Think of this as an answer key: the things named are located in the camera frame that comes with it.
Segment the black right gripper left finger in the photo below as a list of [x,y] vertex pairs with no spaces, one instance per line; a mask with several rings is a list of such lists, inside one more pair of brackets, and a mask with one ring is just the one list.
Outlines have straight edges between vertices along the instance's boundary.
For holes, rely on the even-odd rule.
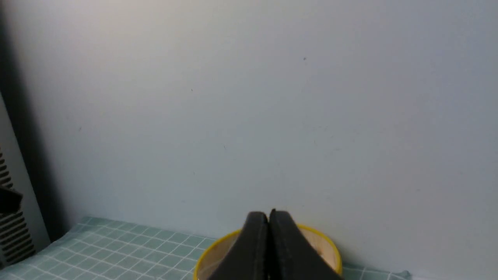
[[249,212],[235,243],[210,275],[210,280],[267,280],[268,218]]

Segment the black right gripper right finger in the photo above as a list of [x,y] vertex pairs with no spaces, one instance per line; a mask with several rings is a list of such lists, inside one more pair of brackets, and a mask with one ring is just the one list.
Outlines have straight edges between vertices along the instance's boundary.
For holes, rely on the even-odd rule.
[[270,280],[342,280],[318,255],[289,212],[269,215],[268,277]]

